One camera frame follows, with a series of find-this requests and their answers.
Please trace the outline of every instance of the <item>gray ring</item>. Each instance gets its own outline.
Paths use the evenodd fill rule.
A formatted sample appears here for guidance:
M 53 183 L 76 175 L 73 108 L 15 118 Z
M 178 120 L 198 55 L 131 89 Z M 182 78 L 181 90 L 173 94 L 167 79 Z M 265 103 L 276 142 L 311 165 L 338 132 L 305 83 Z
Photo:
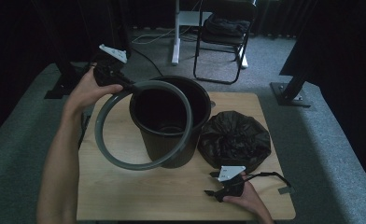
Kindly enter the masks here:
M 139 89 L 140 91 L 144 90 L 150 90 L 150 89 L 158 89 L 158 90 L 164 90 L 164 91 L 170 91 L 174 94 L 176 94 L 183 102 L 184 106 L 186 107 L 186 129 L 183 132 L 182 137 L 180 138 L 179 142 L 175 145 L 175 147 L 169 151 L 166 155 L 163 157 L 157 159 L 156 161 L 143 163 L 143 164 L 131 164 L 124 161 L 120 161 L 117 158 L 115 158 L 113 155 L 110 154 L 110 152 L 107 150 L 104 140 L 104 124 L 106 120 L 107 114 L 110 112 L 111 108 L 118 103 L 120 100 L 122 100 L 124 97 L 131 94 L 129 91 L 121 91 L 117 94 L 113 94 L 104 104 L 104 106 L 99 111 L 98 117 L 96 118 L 95 123 L 95 139 L 96 144 L 98 145 L 100 151 L 104 156 L 113 164 L 117 165 L 118 167 L 127 169 L 127 170 L 149 170 L 156 168 L 158 166 L 163 165 L 165 162 L 168 162 L 175 154 L 180 153 L 186 144 L 190 140 L 191 132 L 192 132 L 192 123 L 193 123 L 193 117 L 191 112 L 191 107 L 189 100 L 187 99 L 186 95 L 176 86 L 164 82 L 164 81 L 158 81 L 158 80 L 149 80 L 149 81 L 141 81 L 134 83 L 134 86 Z

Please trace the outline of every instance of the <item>person's left hand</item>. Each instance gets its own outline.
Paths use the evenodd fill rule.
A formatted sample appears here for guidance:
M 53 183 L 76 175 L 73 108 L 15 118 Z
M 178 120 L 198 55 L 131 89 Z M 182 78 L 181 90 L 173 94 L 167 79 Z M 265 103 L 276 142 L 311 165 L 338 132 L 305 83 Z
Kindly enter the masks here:
M 90 70 L 82 77 L 70 93 L 65 104 L 65 110 L 80 113 L 87 106 L 95 104 L 104 95 L 122 91 L 122 86 L 118 84 L 104 87 L 98 86 L 93 76 L 93 68 L 91 66 Z

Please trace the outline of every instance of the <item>white desk frame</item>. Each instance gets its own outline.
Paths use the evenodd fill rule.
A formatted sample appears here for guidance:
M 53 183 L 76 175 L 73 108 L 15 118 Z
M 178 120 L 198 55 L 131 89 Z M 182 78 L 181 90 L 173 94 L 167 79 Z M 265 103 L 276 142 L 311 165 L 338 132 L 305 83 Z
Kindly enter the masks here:
M 179 50 L 180 50 L 180 38 L 179 27 L 181 25 L 198 26 L 199 12 L 198 11 L 180 11 L 180 1 L 176 0 L 176 14 L 175 14 L 175 41 L 174 41 L 174 52 L 172 55 L 172 65 L 179 63 Z M 210 16 L 210 12 L 204 14 L 204 20 Z M 247 68 L 246 56 L 242 61 L 242 68 Z

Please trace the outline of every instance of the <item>person's right hand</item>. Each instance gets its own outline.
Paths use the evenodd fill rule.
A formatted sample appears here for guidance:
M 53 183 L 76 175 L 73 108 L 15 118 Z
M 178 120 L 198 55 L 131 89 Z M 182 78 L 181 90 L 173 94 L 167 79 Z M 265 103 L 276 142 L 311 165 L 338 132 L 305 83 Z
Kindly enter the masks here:
M 245 172 L 242 172 L 241 175 L 245 179 Z M 225 196 L 223 202 L 234 203 L 244 207 L 247 211 L 256 214 L 259 217 L 260 223 L 274 223 L 270 212 L 249 181 L 245 182 L 244 192 L 240 197 Z

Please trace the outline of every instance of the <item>black chair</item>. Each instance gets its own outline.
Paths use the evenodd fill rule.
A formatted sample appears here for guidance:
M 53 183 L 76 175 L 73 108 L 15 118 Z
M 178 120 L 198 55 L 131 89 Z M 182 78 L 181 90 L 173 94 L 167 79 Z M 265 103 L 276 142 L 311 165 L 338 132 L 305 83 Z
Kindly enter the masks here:
M 243 35 L 232 36 L 226 34 L 216 34 L 216 32 L 209 31 L 206 28 L 206 23 L 203 22 L 204 12 L 212 12 L 213 15 L 217 15 L 218 18 L 222 18 L 228 21 L 248 21 L 248 28 Z M 201 81 L 216 82 L 221 84 L 233 84 L 239 78 L 239 74 L 242 67 L 242 61 L 246 52 L 246 45 L 249 39 L 250 28 L 252 27 L 254 20 L 257 16 L 257 8 L 250 0 L 202 0 L 200 5 L 200 20 L 197 35 L 197 46 L 195 50 L 194 60 L 194 77 Z M 234 62 L 238 61 L 238 71 L 233 81 L 217 80 L 205 77 L 198 77 L 196 74 L 197 61 L 200 54 L 201 42 L 205 42 L 212 45 L 231 46 L 234 51 L 228 51 L 223 49 L 207 49 L 221 52 L 234 53 Z

